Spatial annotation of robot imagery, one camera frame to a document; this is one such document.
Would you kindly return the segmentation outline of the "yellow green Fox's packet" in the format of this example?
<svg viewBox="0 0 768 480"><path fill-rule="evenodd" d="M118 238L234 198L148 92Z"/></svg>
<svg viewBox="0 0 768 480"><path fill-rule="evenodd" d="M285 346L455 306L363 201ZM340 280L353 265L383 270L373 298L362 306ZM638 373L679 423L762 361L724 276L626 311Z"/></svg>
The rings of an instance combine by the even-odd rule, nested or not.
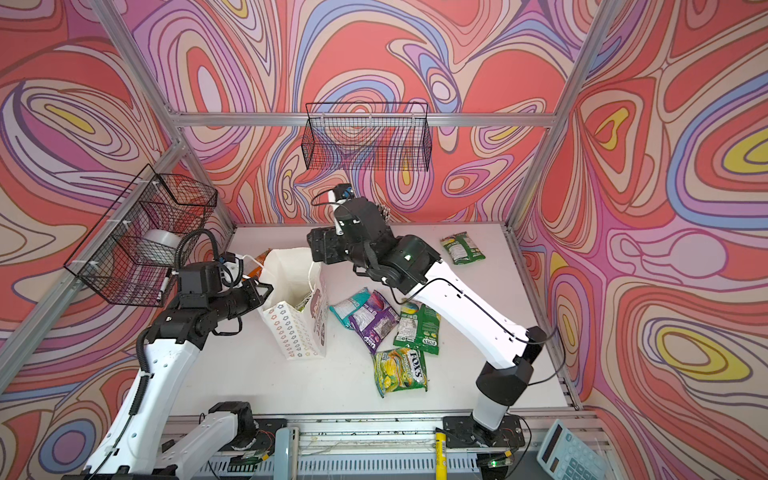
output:
<svg viewBox="0 0 768 480"><path fill-rule="evenodd" d="M377 352L373 356L374 382L379 395L399 391L428 390L424 353L399 347Z"/></svg>

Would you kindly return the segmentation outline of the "green white snack packet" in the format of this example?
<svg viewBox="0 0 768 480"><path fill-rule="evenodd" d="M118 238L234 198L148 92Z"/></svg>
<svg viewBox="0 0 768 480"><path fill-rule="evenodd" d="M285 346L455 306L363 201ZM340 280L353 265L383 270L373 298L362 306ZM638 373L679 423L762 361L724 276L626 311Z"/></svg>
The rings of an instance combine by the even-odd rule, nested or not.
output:
<svg viewBox="0 0 768 480"><path fill-rule="evenodd" d="M438 355L441 321L442 317L426 304L404 303L400 308L400 321L393 345Z"/></svg>

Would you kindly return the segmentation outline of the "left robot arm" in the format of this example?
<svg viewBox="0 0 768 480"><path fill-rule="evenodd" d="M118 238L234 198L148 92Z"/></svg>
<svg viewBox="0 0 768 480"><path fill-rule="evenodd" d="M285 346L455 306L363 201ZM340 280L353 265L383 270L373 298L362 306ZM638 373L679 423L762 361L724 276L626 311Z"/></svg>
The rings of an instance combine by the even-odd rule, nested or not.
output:
<svg viewBox="0 0 768 480"><path fill-rule="evenodd" d="M80 479L190 479L219 450L251 447L258 426L246 401L215 404L202 423L167 450L161 437L172 407L206 341L225 320L241 321L271 296L256 279L221 292L179 292L139 334L139 370Z"/></svg>

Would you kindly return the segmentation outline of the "small green packet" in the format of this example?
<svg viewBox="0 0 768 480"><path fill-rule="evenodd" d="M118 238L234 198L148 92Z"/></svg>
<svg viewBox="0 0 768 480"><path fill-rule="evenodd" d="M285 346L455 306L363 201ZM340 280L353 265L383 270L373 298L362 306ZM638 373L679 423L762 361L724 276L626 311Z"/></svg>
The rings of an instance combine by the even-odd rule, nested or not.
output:
<svg viewBox="0 0 768 480"><path fill-rule="evenodd" d="M440 240L454 265L466 265L486 259L466 231L448 235Z"/></svg>
<svg viewBox="0 0 768 480"><path fill-rule="evenodd" d="M306 295L296 306L295 309L299 312L302 312L307 305L311 302L314 294L310 292L308 295Z"/></svg>

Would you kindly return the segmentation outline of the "white patterned paper bag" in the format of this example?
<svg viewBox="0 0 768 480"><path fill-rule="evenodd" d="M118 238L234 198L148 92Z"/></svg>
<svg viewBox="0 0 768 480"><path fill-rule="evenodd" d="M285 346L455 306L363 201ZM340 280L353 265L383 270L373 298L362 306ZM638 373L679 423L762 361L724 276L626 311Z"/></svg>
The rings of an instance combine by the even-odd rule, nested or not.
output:
<svg viewBox="0 0 768 480"><path fill-rule="evenodd" d="M328 295L322 264L308 247L269 249L254 257L245 255L247 278L273 287L257 310L288 361L326 356Z"/></svg>

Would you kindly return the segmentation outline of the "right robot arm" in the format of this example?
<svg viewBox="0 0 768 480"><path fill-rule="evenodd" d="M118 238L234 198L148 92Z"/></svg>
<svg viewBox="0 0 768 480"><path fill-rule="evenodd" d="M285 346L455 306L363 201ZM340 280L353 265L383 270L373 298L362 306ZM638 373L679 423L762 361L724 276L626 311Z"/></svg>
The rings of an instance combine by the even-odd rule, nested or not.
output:
<svg viewBox="0 0 768 480"><path fill-rule="evenodd" d="M314 261L349 262L357 276L431 307L483 354L486 363L476 379L480 396L471 418L475 427L497 431L527 390L548 335L493 308L422 238L395 235L383 209L356 196L350 185L323 191L311 203L331 207L333 218L332 226L314 228L307 236Z"/></svg>

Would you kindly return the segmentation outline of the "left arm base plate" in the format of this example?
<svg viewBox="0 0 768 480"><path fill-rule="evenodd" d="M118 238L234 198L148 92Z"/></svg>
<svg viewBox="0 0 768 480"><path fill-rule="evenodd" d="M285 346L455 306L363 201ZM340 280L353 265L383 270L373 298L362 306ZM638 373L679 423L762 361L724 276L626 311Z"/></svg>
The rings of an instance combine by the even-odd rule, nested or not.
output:
<svg viewBox="0 0 768 480"><path fill-rule="evenodd" d="M221 447L217 454L245 455L246 453L265 454L273 453L276 444L277 431L285 428L288 421L285 418L267 417L257 418L256 433L246 443L237 441L235 444L227 444Z"/></svg>

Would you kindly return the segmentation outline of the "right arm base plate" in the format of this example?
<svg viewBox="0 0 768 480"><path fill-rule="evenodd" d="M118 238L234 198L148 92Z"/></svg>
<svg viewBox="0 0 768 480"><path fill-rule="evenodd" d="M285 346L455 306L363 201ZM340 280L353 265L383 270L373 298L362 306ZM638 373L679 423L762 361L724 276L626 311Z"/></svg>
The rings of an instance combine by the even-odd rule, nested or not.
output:
<svg viewBox="0 0 768 480"><path fill-rule="evenodd" d="M526 445L518 416L506 415L499 428L488 430L470 415L449 415L442 418L441 430L446 434L448 449L505 448L518 450Z"/></svg>

